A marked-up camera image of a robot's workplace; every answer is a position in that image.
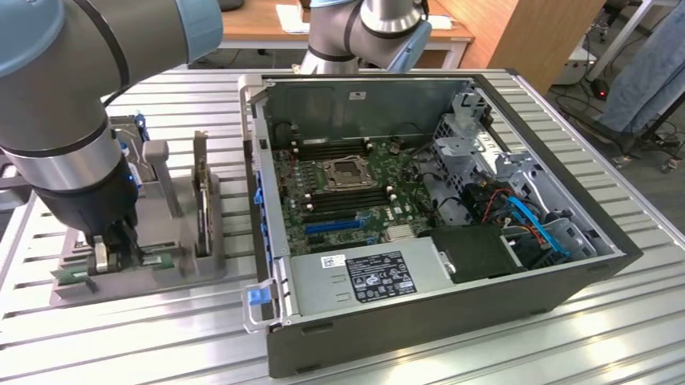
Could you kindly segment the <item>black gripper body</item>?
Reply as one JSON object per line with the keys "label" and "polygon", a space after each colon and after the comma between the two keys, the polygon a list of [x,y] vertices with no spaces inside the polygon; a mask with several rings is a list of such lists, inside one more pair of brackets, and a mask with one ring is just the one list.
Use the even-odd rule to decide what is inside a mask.
{"label": "black gripper body", "polygon": [[102,235],[118,222],[138,225],[138,185],[125,157],[107,177],[89,188],[58,192],[35,187],[57,219],[87,235]]}

